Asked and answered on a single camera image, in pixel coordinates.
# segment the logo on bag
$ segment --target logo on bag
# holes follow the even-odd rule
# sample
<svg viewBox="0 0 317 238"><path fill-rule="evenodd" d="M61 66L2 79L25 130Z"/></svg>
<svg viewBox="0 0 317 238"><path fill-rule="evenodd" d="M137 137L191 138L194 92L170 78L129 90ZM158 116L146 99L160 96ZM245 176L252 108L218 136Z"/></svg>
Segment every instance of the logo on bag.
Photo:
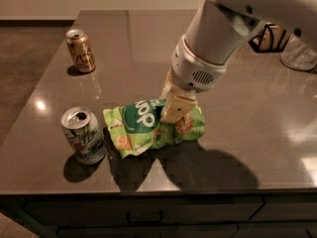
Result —
<svg viewBox="0 0 317 238"><path fill-rule="evenodd" d="M139 101L123 109L124 124L129 133L148 133L159 123L163 100Z"/></svg>

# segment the glass cup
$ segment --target glass cup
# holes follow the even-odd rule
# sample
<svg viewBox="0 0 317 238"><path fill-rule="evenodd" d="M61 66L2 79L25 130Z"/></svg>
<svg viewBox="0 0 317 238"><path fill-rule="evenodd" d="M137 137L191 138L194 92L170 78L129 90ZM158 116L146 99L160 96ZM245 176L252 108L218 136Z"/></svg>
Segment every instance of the glass cup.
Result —
<svg viewBox="0 0 317 238"><path fill-rule="evenodd" d="M285 66L296 70L310 70L317 63L317 54L297 37L291 35L280 56L280 61Z"/></svg>

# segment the green chip bag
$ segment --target green chip bag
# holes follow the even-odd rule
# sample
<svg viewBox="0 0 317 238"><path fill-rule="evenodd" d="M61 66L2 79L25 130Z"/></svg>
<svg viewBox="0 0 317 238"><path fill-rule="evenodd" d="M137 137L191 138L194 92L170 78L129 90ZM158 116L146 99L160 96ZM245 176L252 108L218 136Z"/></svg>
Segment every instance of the green chip bag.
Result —
<svg viewBox="0 0 317 238"><path fill-rule="evenodd" d="M103 111L111 140L122 159L203 135L205 121L199 107L175 124L164 124L159 121L164 106L164 100L154 99Z"/></svg>

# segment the tabletop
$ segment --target tabletop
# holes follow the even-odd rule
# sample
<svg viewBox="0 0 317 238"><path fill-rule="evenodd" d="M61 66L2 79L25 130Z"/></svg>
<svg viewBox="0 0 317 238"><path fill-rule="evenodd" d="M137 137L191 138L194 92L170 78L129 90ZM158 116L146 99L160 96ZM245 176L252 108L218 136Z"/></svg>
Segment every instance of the tabletop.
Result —
<svg viewBox="0 0 317 238"><path fill-rule="evenodd" d="M73 28L87 31L97 68L76 73L66 42L60 44L0 148L0 194L316 188L317 75L291 70L280 54L256 54L248 44L232 55L219 83L198 95L206 120L200 139L124 160L107 139L101 162L76 160L61 131L62 114L86 106L105 128L104 109L158 98L194 14L82 11Z"/></svg>

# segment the soda can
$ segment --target soda can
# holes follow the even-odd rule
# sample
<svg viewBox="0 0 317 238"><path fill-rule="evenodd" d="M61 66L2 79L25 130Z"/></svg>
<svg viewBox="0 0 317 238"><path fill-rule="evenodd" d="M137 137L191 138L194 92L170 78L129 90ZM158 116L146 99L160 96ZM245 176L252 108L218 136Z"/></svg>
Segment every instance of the soda can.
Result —
<svg viewBox="0 0 317 238"><path fill-rule="evenodd" d="M77 160L85 165L99 162L106 155L103 135L96 116L86 107L73 107L61 117L61 126Z"/></svg>
<svg viewBox="0 0 317 238"><path fill-rule="evenodd" d="M82 29L71 29L66 33L66 42L74 66L87 73L96 68L95 58L87 33Z"/></svg>

